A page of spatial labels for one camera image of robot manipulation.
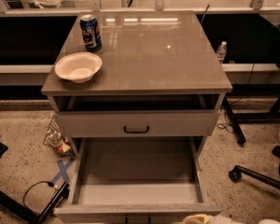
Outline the white foam-covered gripper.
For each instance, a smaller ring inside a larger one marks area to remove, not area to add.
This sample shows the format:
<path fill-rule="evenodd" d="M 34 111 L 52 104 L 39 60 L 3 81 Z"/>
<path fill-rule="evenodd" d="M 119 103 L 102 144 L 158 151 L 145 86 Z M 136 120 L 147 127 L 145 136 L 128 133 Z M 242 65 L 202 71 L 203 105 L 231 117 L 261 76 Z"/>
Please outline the white foam-covered gripper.
<path fill-rule="evenodd" d="M 207 214 L 197 214 L 185 217 L 181 222 L 173 224 L 244 224 L 222 215 L 210 216 Z"/>

